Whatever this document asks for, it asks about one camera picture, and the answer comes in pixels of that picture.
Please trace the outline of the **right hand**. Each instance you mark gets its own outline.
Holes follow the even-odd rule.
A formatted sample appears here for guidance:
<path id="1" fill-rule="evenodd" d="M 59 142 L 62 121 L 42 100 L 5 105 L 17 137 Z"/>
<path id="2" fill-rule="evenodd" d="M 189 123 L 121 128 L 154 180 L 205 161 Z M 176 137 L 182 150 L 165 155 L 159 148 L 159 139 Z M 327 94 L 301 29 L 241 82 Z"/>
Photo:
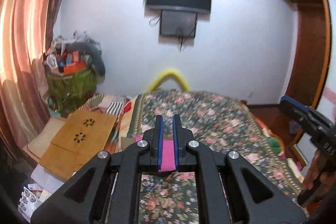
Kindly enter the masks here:
<path id="1" fill-rule="evenodd" d="M 317 149 L 314 154 L 314 158 L 311 161 L 311 165 L 307 171 L 307 174 L 302 183 L 302 189 L 308 190 L 313 187 L 313 181 L 318 177 L 319 171 L 319 163 L 321 162 L 321 152 Z M 324 172 L 320 176 L 320 182 L 323 185 L 323 193 L 327 193 L 331 187 L 335 184 L 335 172 Z"/>

